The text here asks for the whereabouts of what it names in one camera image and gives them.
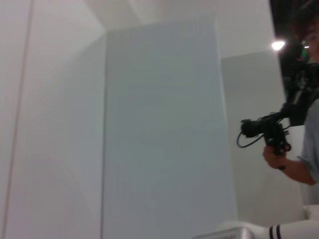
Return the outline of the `person hand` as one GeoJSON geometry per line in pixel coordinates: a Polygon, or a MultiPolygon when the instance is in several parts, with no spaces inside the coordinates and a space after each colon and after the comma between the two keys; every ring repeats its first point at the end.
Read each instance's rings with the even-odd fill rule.
{"type": "Polygon", "coordinates": [[[280,152],[276,154],[274,147],[265,146],[263,157],[271,168],[279,170],[285,169],[286,151],[280,150],[280,152]]]}

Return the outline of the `person in light shirt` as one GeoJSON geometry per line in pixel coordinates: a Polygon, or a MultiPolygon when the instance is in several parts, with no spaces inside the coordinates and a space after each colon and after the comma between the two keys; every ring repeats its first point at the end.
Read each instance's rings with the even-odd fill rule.
{"type": "MultiPolygon", "coordinates": [[[[308,0],[300,8],[296,26],[299,27],[300,39],[308,46],[310,59],[319,66],[319,0],[308,0]]],[[[299,181],[311,186],[319,183],[319,87],[307,112],[299,161],[306,168],[306,178],[299,181]]]]}

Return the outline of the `bright ceiling lamp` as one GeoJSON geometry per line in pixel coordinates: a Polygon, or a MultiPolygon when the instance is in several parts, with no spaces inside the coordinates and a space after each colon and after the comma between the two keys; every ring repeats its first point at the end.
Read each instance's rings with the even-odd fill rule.
{"type": "Polygon", "coordinates": [[[272,44],[271,44],[271,48],[274,50],[274,51],[280,51],[282,48],[284,48],[286,45],[286,41],[284,40],[278,40],[278,41],[274,41],[272,44]]]}

